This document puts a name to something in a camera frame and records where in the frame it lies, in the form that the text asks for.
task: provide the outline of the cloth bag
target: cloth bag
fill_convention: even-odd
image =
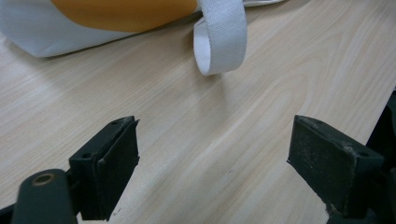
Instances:
[[[194,54],[202,74],[245,58],[244,7],[283,0],[0,0],[0,32],[35,57],[50,57],[145,32],[202,11]]]

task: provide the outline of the orange fabric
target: orange fabric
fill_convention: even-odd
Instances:
[[[190,15],[196,0],[51,0],[71,21],[110,31],[143,32]]]

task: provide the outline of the white strap loop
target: white strap loop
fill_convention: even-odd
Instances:
[[[232,71],[244,61],[247,22],[242,0],[199,0],[204,13],[194,26],[194,53],[205,76]]]

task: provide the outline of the wooden table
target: wooden table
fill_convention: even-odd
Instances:
[[[197,19],[51,59],[1,35],[0,206],[135,115],[141,160],[110,223],[325,223],[286,163],[293,117],[367,141],[396,86],[396,1],[249,8],[244,64],[212,77],[193,58]]]

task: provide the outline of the light wood surface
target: light wood surface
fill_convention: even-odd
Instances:
[[[396,1],[249,8],[244,64],[212,77],[193,58],[197,19],[51,59],[0,35],[0,206],[134,115],[141,160],[110,223],[326,223],[286,163],[292,120],[367,141],[396,85]]]

